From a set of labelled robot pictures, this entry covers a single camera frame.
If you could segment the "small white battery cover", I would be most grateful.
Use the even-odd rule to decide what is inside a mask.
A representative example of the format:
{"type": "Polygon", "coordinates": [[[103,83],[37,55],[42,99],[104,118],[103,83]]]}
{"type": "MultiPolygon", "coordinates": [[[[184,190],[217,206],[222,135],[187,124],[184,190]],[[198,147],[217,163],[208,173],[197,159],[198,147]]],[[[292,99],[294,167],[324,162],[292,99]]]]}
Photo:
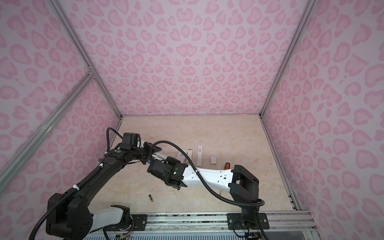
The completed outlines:
{"type": "Polygon", "coordinates": [[[210,163],[211,163],[212,165],[216,165],[216,164],[217,164],[217,158],[216,158],[215,156],[211,156],[211,157],[210,157],[210,163]]]}

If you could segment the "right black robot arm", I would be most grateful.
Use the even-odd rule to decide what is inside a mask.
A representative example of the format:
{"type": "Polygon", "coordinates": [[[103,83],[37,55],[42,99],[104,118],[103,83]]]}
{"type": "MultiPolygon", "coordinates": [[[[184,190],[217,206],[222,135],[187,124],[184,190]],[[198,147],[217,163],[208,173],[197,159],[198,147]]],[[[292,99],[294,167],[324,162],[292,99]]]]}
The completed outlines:
{"type": "Polygon", "coordinates": [[[144,143],[148,152],[147,172],[162,180],[167,186],[180,190],[187,187],[203,186],[218,200],[241,208],[241,222],[247,229],[261,229],[260,207],[265,201],[259,198],[259,180],[241,165],[233,169],[210,170],[198,168],[191,158],[176,144],[170,141],[144,143]],[[157,156],[162,150],[160,144],[172,146],[187,159],[187,163],[173,158],[157,156]]]}

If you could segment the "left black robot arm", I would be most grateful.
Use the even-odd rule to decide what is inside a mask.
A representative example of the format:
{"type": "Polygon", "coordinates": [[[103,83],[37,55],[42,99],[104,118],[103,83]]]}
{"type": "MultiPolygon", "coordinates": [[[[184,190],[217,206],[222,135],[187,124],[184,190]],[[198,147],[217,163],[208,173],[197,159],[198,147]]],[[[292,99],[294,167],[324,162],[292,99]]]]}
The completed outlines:
{"type": "Polygon", "coordinates": [[[36,223],[29,238],[35,239],[42,225],[46,233],[64,240],[82,240],[89,233],[115,227],[117,230],[132,230],[134,222],[130,209],[112,205],[110,210],[92,214],[89,205],[95,195],[115,174],[127,165],[147,164],[162,149],[142,142],[139,134],[124,133],[122,142],[108,148],[99,160],[99,165],[79,183],[63,194],[54,194],[48,201],[47,212],[36,223]]]}

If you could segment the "long slim white remote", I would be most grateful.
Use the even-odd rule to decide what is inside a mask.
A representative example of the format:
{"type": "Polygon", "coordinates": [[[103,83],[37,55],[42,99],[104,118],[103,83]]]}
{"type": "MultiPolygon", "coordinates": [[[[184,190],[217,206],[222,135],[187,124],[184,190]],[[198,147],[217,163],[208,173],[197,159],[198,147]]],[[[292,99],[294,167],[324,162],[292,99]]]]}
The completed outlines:
{"type": "Polygon", "coordinates": [[[192,160],[193,150],[192,149],[188,149],[187,155],[188,155],[189,159],[192,160]]]}

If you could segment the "white air conditioner remote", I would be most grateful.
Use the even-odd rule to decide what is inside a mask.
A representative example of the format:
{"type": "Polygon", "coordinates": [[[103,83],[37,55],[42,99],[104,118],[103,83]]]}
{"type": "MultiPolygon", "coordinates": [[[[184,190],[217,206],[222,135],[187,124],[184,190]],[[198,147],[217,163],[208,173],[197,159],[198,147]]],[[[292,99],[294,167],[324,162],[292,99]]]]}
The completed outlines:
{"type": "Polygon", "coordinates": [[[164,160],[166,160],[166,158],[167,158],[166,155],[164,155],[163,153],[160,153],[160,152],[157,152],[157,153],[152,154],[152,157],[153,157],[155,160],[159,160],[159,161],[164,161],[164,160]]]}

